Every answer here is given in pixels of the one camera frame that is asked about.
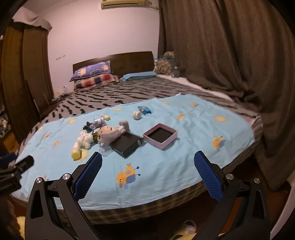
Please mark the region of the brown curtain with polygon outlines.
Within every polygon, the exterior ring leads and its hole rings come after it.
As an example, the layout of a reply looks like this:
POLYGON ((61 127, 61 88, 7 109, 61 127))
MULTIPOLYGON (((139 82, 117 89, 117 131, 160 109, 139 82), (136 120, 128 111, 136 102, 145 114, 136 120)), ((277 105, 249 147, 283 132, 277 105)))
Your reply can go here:
POLYGON ((294 35, 268 1, 159 1, 158 53, 191 83, 258 113, 256 160, 270 189, 294 171, 294 35))

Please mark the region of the blue folded towel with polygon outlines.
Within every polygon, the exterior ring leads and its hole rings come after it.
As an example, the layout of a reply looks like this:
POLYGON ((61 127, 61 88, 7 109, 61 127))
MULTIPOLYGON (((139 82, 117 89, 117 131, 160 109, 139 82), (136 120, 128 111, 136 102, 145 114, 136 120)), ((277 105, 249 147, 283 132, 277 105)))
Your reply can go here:
POLYGON ((145 78, 156 77, 157 74, 154 71, 145 71, 139 73, 128 73, 120 78, 121 81, 140 80, 145 78))

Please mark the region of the air conditioner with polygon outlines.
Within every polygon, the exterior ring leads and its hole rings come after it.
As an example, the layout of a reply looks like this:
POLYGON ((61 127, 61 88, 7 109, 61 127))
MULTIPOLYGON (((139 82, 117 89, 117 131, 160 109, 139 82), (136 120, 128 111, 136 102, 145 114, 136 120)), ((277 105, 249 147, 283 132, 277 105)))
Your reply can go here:
POLYGON ((105 0, 101 2, 101 9, 145 6, 152 6, 152 2, 148 0, 105 0))

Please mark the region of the plaid bed skirt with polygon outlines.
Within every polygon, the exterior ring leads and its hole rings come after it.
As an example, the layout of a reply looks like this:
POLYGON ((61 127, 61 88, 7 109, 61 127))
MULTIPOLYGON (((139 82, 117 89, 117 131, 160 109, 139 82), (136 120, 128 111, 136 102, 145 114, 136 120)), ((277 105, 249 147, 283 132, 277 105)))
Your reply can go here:
POLYGON ((194 153, 110 154, 79 200, 92 224, 117 224, 176 208, 205 191, 194 153))

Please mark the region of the pink square gift box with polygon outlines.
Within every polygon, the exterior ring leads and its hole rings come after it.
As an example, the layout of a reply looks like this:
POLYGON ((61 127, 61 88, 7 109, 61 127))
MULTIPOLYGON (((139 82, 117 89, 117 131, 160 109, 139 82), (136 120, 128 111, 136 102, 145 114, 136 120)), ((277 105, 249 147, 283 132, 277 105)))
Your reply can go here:
POLYGON ((160 150, 163 150, 178 137, 178 131, 174 128, 158 123, 145 133, 145 141, 160 150))

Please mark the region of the small robot figure toy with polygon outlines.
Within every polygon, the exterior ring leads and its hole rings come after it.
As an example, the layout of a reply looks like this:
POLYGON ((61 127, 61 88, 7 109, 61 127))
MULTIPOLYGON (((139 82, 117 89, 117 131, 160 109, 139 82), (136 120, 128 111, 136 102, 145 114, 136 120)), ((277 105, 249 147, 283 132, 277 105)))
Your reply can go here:
POLYGON ((84 125, 84 127, 82 128, 83 130, 87 131, 88 133, 94 131, 97 128, 101 128, 103 126, 106 125, 106 122, 110 120, 110 117, 105 115, 105 114, 101 114, 100 118, 95 119, 93 122, 86 122, 86 125, 84 125))

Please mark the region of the brown patterned cushion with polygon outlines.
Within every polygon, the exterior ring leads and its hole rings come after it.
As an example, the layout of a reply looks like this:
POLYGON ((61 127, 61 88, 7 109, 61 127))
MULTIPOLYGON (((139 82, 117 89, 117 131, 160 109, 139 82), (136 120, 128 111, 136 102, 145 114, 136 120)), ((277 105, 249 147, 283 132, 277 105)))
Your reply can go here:
POLYGON ((154 59, 154 72, 157 75, 168 75, 172 78, 179 78, 181 76, 173 51, 165 52, 163 56, 154 59))

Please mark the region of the dark wooden headboard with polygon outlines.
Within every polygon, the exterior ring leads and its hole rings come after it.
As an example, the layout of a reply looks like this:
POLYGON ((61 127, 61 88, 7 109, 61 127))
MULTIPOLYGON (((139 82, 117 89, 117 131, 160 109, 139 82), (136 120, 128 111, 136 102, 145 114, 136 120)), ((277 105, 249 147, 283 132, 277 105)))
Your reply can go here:
POLYGON ((152 52, 126 52, 75 63, 72 65, 72 72, 74 73, 83 66, 106 61, 110 61, 112 74, 119 76, 120 78, 128 73, 140 73, 154 70, 154 58, 152 52))

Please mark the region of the blue translucent toy keychain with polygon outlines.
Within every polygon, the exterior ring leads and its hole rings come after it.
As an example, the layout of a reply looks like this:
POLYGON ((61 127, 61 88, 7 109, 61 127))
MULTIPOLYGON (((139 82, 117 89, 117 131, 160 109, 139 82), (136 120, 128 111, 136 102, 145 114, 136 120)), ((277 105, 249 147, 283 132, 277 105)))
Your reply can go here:
POLYGON ((152 110, 149 107, 143 105, 138 106, 138 110, 144 115, 152 113, 152 110))

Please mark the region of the purple cartoon pillow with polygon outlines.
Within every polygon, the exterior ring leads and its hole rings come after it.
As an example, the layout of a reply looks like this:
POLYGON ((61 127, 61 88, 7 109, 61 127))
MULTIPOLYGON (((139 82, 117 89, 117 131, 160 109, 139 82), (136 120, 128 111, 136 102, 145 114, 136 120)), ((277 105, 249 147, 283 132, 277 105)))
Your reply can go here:
POLYGON ((74 72, 70 81, 82 80, 85 78, 90 78, 92 76, 108 73, 111 73, 110 61, 100 62, 97 64, 92 64, 89 66, 79 68, 74 72))

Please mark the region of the light blue patterned bedsheet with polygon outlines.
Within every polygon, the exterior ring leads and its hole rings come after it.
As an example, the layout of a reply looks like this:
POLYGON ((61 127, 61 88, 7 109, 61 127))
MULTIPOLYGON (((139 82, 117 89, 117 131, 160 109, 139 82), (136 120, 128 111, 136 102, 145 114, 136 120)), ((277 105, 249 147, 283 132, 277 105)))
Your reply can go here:
POLYGON ((22 187, 13 196, 28 201, 37 177, 58 179, 98 151, 100 146, 93 145, 76 161, 70 155, 85 123, 101 114, 110 117, 109 126, 128 121, 131 132, 138 136, 156 124, 165 124, 177 130, 178 137, 163 150, 144 143, 127 158, 116 152, 104 157, 86 197, 79 201, 84 210, 134 207, 170 196, 200 182, 194 166, 197 151, 224 167, 254 143, 254 132, 244 118, 195 95, 140 104, 152 112, 138 121, 133 119, 139 105, 135 102, 42 124, 20 153, 20 159, 31 155, 34 165, 22 175, 22 187))

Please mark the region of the small white round jar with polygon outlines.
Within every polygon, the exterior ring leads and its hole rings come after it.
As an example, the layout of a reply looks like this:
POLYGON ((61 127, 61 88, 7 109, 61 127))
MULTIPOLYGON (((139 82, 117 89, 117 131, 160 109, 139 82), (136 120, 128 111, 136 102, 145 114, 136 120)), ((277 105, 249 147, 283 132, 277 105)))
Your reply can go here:
POLYGON ((141 119, 141 112, 140 111, 134 111, 133 112, 133 118, 136 119, 136 120, 139 120, 141 119))

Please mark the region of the grey-haired plush doll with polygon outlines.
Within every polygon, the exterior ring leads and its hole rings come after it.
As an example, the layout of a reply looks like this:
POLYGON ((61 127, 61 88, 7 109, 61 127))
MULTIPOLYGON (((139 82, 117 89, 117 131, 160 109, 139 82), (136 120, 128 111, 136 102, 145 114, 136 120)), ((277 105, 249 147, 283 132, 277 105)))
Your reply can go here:
POLYGON ((110 145, 121 135, 128 133, 129 131, 130 129, 128 121, 120 121, 118 127, 103 126, 96 133, 97 142, 100 145, 110 145))

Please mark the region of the dark wooden wardrobe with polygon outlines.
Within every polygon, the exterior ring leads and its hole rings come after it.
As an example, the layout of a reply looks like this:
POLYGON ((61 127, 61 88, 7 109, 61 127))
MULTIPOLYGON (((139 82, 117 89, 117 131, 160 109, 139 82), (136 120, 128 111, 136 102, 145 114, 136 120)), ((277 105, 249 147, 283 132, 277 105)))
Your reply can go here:
POLYGON ((53 100, 48 30, 10 23, 1 48, 1 93, 16 140, 21 143, 53 100))

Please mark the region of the yellow white small bottle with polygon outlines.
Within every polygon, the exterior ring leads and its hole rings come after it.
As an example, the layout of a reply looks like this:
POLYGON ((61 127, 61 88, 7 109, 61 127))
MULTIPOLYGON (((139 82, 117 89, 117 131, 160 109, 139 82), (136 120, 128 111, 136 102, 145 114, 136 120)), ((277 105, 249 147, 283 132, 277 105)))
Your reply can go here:
POLYGON ((81 150, 72 150, 71 151, 71 157, 73 160, 79 160, 81 158, 81 150))

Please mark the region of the white plush toy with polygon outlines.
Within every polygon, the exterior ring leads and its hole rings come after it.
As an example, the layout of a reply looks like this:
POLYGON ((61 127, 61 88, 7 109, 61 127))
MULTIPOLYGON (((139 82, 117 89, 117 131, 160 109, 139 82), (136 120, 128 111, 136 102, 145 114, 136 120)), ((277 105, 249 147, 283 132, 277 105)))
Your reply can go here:
POLYGON ((72 151, 79 152, 81 148, 89 150, 91 148, 91 143, 93 142, 93 135, 88 133, 86 130, 82 130, 75 142, 72 151))

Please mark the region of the red blue plaid pillow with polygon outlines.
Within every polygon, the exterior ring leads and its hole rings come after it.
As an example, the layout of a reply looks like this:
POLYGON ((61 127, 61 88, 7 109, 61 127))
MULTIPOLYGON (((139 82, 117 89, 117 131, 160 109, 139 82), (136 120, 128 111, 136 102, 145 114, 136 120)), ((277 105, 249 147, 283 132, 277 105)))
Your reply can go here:
POLYGON ((74 91, 90 90, 92 88, 100 88, 106 85, 112 85, 119 83, 120 79, 118 76, 112 74, 101 74, 85 78, 82 80, 74 81, 74 91))

